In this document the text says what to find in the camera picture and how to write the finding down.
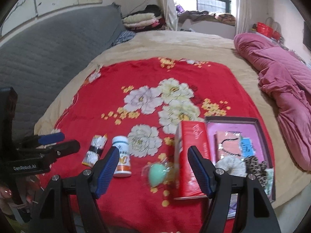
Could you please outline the person's hand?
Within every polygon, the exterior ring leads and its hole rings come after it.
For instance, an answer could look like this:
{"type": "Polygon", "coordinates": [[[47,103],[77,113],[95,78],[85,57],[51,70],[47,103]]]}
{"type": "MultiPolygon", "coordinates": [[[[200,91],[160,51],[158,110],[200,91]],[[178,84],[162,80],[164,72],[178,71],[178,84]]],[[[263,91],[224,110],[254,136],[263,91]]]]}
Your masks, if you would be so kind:
{"type": "Polygon", "coordinates": [[[37,176],[26,176],[14,179],[17,187],[17,195],[7,183],[1,181],[1,210],[7,217],[14,217],[18,208],[28,212],[34,205],[35,193],[41,189],[37,176]]]}

